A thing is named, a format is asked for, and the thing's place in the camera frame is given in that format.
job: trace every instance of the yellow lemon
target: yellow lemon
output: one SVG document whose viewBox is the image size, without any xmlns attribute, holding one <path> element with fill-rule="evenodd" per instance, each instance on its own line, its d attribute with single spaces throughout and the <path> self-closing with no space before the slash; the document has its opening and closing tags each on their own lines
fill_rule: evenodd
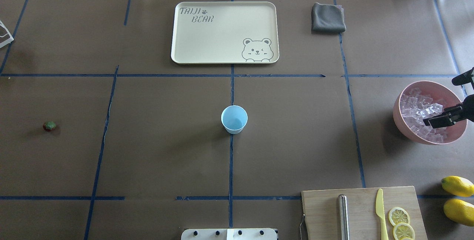
<svg viewBox="0 0 474 240">
<path fill-rule="evenodd" d="M 443 206 L 446 217 L 456 223 L 474 226 L 474 205 L 460 199 L 449 199 Z"/>
<path fill-rule="evenodd" d="M 389 211 L 388 220 L 393 226 L 396 226 L 398 223 L 410 224 L 410 216 L 408 215 L 408 212 L 400 207 L 395 207 Z"/>
<path fill-rule="evenodd" d="M 398 223 L 393 227 L 393 237 L 396 240 L 401 240 L 405 237 L 415 239 L 415 231 L 408 223 Z"/>
<path fill-rule="evenodd" d="M 441 180 L 441 186 L 448 193 L 456 196 L 469 197 L 474 193 L 474 184 L 459 176 L 448 176 Z"/>
</svg>

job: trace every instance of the cutting board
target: cutting board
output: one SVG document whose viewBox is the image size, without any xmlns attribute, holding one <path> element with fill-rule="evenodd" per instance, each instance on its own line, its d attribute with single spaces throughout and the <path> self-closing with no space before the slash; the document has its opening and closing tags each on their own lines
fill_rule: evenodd
<svg viewBox="0 0 474 240">
<path fill-rule="evenodd" d="M 384 190 L 384 209 L 389 240 L 394 240 L 393 226 L 387 215 L 391 208 L 404 208 L 416 240 L 428 240 L 420 206 L 413 186 L 380 187 Z M 380 239 L 380 218 L 375 214 L 377 188 L 302 191 L 303 213 L 309 240 L 339 239 L 337 196 L 347 196 L 349 237 L 351 240 Z"/>
</svg>

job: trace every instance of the yellow knife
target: yellow knife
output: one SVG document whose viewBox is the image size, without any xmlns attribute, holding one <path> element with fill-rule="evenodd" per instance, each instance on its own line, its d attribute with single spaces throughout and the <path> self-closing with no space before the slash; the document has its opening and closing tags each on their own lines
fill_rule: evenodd
<svg viewBox="0 0 474 240">
<path fill-rule="evenodd" d="M 375 200 L 375 212 L 380 218 L 381 240 L 388 240 L 384 210 L 384 190 L 382 189 L 379 189 L 379 191 L 377 192 L 377 198 Z"/>
</svg>

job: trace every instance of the pink bowl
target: pink bowl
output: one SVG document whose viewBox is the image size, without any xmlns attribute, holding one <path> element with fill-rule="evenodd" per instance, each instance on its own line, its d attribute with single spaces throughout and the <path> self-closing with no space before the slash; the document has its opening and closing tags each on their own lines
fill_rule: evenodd
<svg viewBox="0 0 474 240">
<path fill-rule="evenodd" d="M 467 120 L 457 122 L 455 125 L 448 127 L 446 129 L 447 139 L 445 139 L 444 143 L 434 143 L 425 140 L 416 135 L 414 132 L 412 132 L 412 130 L 410 130 L 406 122 L 403 120 L 403 117 L 401 116 L 400 97 L 403 93 L 405 93 L 405 91 L 409 92 L 412 88 L 416 87 L 421 89 L 422 95 L 431 95 L 434 101 L 444 99 L 447 103 L 447 106 L 445 107 L 452 107 L 461 103 L 461 100 L 459 100 L 459 98 L 444 85 L 440 85 L 439 83 L 435 83 L 433 81 L 417 81 L 411 83 L 407 87 L 405 87 L 405 89 L 403 89 L 400 95 L 398 95 L 398 98 L 395 101 L 395 104 L 393 105 L 393 120 L 395 121 L 398 130 L 400 130 L 400 132 L 409 139 L 421 144 L 450 144 L 459 139 L 466 131 Z"/>
</svg>

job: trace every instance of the bear drawing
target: bear drawing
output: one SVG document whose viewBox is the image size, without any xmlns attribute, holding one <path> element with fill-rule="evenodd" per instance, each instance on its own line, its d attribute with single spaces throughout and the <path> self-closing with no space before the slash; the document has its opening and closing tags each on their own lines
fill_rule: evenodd
<svg viewBox="0 0 474 240">
<path fill-rule="evenodd" d="M 244 51 L 242 51 L 242 57 L 245 61 L 249 62 L 270 62 L 270 59 L 273 58 L 273 51 L 271 50 L 270 45 L 270 39 L 262 39 L 262 41 L 244 39 Z"/>
</svg>

